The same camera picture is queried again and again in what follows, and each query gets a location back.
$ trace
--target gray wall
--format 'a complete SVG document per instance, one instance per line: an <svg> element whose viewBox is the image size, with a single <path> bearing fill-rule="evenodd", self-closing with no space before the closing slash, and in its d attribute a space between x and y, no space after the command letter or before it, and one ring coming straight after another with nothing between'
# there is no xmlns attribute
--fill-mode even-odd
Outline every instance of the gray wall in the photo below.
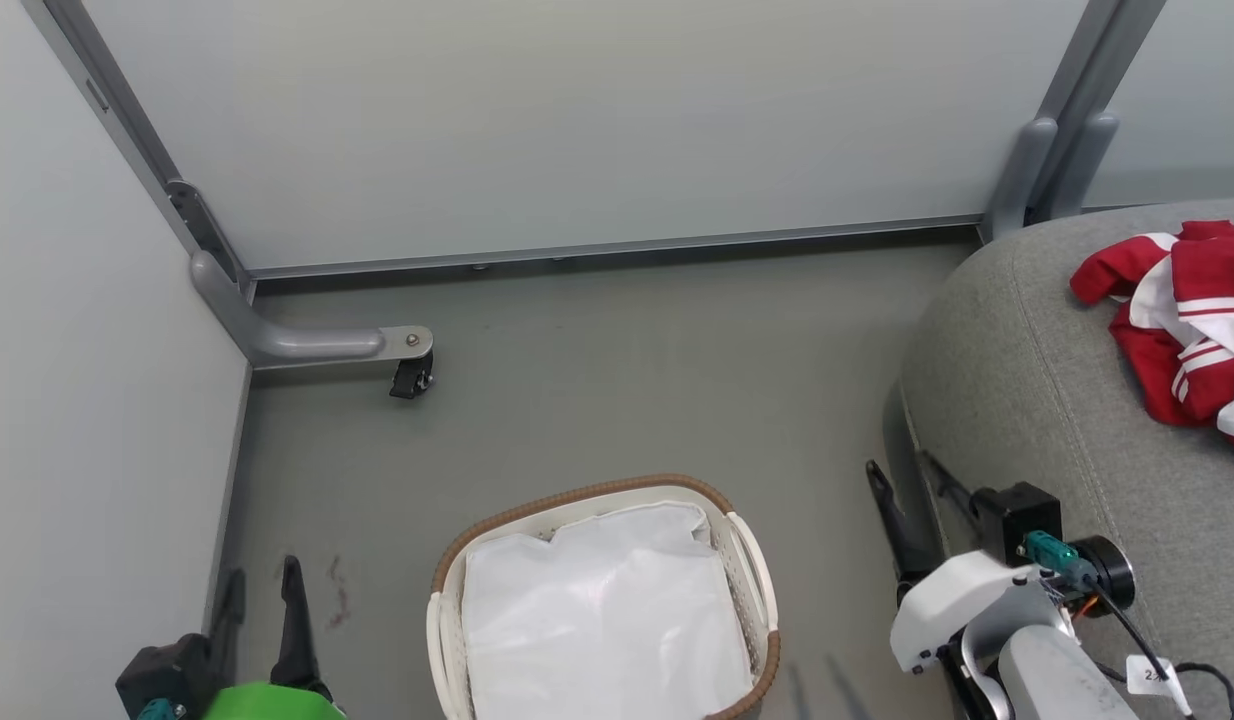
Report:
<svg viewBox="0 0 1234 720"><path fill-rule="evenodd" d="M247 364L27 10L0 0L0 718L120 718L199 630Z"/></svg>
<svg viewBox="0 0 1234 720"><path fill-rule="evenodd" d="M274 269L966 219L1085 0L85 5Z"/></svg>
<svg viewBox="0 0 1234 720"><path fill-rule="evenodd" d="M1111 110L1119 132L1085 204L1234 198L1234 0L1167 2Z"/></svg>

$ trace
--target laundry basket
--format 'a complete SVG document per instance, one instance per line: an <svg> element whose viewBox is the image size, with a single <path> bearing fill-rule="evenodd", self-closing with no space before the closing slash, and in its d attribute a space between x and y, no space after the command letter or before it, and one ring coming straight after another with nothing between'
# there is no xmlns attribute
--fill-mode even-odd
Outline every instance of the laundry basket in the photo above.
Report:
<svg viewBox="0 0 1234 720"><path fill-rule="evenodd" d="M777 676L781 635L777 634L777 601L772 578L764 564L754 534L733 513L717 489L687 475L648 475L598 484L543 498L494 515L462 534L448 546L431 585L426 608L426 646L429 673L444 718L475 720L470 676L466 673L466 641L462 632L462 592L466 582L466 553L480 543L526 534L549 538L561 526L616 510L655 501L685 501L705 510L710 543L719 552L728 578L733 606L740 620L750 656L754 687L739 701L710 715L710 720L756 718L764 693Z"/></svg>

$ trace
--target gray fabric cushion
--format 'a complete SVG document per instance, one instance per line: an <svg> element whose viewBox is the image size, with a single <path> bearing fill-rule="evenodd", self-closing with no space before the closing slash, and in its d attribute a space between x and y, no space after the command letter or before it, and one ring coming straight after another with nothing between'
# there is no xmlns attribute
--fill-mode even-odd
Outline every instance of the gray fabric cushion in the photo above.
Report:
<svg viewBox="0 0 1234 720"><path fill-rule="evenodd" d="M960 266L928 310L902 370L911 430L969 487L1028 480L1060 496L1066 536L1103 534L1133 561L1134 621L1172 661L1234 679L1234 448L1213 429L1171 429L1106 325L1067 282L1093 251L1181 220L1230 219L1234 200L1114 210L1034 225ZM938 525L966 550L945 501ZM1080 621L1085 647L1123 667L1135 652L1112 617ZM1187 674L1198 718L1228 718L1220 684ZM1170 701L1135 701L1177 718Z"/></svg>

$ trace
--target teal connector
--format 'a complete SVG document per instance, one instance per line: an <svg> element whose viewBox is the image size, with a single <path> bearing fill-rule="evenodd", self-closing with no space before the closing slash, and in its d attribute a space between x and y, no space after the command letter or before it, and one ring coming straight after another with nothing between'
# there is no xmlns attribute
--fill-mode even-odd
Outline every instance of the teal connector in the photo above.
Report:
<svg viewBox="0 0 1234 720"><path fill-rule="evenodd" d="M1030 562L1060 574L1061 578L1069 579L1070 584L1081 592L1088 589L1088 583L1083 579L1085 577L1097 578L1097 569L1092 562L1079 557L1079 552L1075 552L1074 547L1050 536L1050 534L1043 532L1043 530L1029 532L1022 547Z"/></svg>
<svg viewBox="0 0 1234 720"><path fill-rule="evenodd" d="M181 715L176 714L176 708L172 701L163 700L163 698L160 700L147 701L137 720L178 720Z"/></svg>

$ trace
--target orange wire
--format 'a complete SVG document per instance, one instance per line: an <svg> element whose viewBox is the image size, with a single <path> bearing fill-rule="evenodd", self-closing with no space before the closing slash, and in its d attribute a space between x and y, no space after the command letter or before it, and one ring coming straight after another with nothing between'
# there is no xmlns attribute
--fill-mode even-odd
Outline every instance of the orange wire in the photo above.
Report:
<svg viewBox="0 0 1234 720"><path fill-rule="evenodd" d="M1079 609L1079 613L1075 613L1075 617L1083 617L1083 615L1087 614L1088 610L1093 609L1093 605L1097 605L1098 600L1101 600L1099 597L1090 597L1088 601L1086 601L1083 606Z"/></svg>

